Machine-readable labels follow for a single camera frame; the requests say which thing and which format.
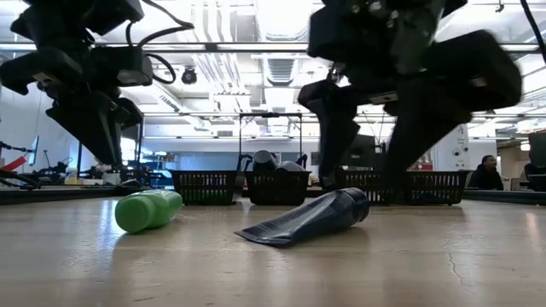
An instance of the plastic basket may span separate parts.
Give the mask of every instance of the plastic basket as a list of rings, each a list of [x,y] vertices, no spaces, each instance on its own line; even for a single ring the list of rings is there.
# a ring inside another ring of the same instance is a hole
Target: plastic basket
[[[186,205],[228,206],[242,196],[241,171],[170,171]]]
[[[335,171],[335,184],[338,188],[360,188],[368,197],[371,205],[390,205],[397,200],[397,195],[390,189],[383,188],[381,171]]]
[[[310,171],[246,171],[248,195],[255,205],[299,206],[305,201]]]
[[[467,171],[410,171],[404,190],[408,205],[459,204]]]

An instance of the security camera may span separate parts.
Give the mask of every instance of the security camera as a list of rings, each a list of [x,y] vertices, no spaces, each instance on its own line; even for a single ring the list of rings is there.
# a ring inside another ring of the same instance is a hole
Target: security camera
[[[195,73],[194,67],[186,67],[184,73],[182,74],[182,83],[183,84],[194,84],[197,82],[197,74]]]

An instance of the table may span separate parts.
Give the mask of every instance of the table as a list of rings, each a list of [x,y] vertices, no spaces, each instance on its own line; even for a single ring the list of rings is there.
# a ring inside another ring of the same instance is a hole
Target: table
[[[463,201],[373,207],[357,227],[275,249],[233,231],[282,206],[185,207],[124,235],[116,200],[0,207],[0,298],[16,306],[542,306],[546,211]]]

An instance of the black squeeze tube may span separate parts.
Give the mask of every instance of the black squeeze tube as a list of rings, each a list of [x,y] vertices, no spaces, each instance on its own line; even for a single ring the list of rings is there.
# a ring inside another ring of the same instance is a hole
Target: black squeeze tube
[[[343,188],[235,234],[259,244],[288,247],[349,229],[362,222],[368,213],[369,202],[364,192],[358,188]]]

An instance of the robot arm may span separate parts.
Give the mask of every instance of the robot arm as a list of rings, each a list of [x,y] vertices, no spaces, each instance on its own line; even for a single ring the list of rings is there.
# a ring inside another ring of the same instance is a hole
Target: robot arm
[[[151,0],[142,1],[166,12]],[[147,86],[154,79],[166,82],[154,76],[150,57],[163,59],[144,53],[142,46],[193,25],[166,12],[180,27],[152,34],[136,46],[95,48],[88,31],[104,35],[126,21],[138,22],[144,17],[139,0],[25,2],[30,6],[13,22],[11,31],[32,40],[37,50],[0,67],[3,86],[26,95],[27,86],[38,82],[38,88],[54,100],[48,116],[102,163],[119,165],[121,131],[142,122],[137,106],[120,97],[119,87]]]
[[[399,188],[406,169],[471,112],[520,101],[520,71],[491,34],[434,42],[439,20],[466,1],[324,2],[311,17],[308,54],[342,64],[351,85],[327,78],[299,93],[321,126],[321,177],[332,177],[355,138],[357,106],[385,104],[398,116],[383,171]]]

